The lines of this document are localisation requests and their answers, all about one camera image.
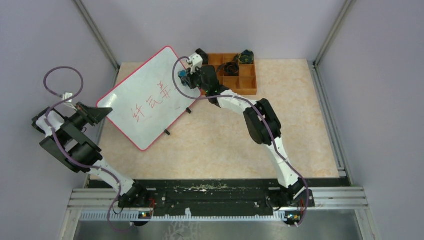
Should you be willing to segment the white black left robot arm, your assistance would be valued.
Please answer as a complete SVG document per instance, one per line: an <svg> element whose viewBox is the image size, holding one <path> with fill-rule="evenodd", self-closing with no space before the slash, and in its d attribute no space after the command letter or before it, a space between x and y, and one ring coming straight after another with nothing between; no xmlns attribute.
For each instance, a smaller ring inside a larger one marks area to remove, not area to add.
<svg viewBox="0 0 424 240"><path fill-rule="evenodd" d="M116 171L101 155L101 149L83 132L87 124L95 126L105 119L111 107L90 107L78 102L76 112L66 117L47 107L32 118L32 127L45 135L40 146L75 173L101 178L118 194L118 207L147 208L150 193L137 180Z"/></svg>

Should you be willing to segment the blue eraser sponge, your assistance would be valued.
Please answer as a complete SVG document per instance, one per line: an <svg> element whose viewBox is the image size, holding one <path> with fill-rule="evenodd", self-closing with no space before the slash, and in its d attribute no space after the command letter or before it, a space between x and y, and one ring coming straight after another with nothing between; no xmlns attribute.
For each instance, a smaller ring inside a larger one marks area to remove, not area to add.
<svg viewBox="0 0 424 240"><path fill-rule="evenodd" d="M186 70L181 70L178 72L178 77L180 79L186 78L187 77L187 71Z"/></svg>

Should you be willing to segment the white whiteboard with red rim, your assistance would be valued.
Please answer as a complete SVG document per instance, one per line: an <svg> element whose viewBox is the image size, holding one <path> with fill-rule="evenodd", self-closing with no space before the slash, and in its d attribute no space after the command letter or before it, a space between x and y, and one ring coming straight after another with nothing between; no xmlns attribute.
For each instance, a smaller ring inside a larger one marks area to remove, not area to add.
<svg viewBox="0 0 424 240"><path fill-rule="evenodd" d="M182 62L170 46L118 83L96 106L111 108L107 119L140 151L147 150L201 96L183 86Z"/></svg>

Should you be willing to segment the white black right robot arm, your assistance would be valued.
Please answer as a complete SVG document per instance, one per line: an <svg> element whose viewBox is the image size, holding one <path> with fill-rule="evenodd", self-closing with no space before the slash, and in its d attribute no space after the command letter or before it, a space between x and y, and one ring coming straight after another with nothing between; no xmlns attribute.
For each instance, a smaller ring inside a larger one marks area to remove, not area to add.
<svg viewBox="0 0 424 240"><path fill-rule="evenodd" d="M250 100L222 85L212 66L188 68L178 72L183 86L205 92L203 99L243 116L252 140L269 151L280 190L267 200L272 209L299 207L305 213L311 193L306 179L290 163L282 139L282 125L271 103L266 99Z"/></svg>

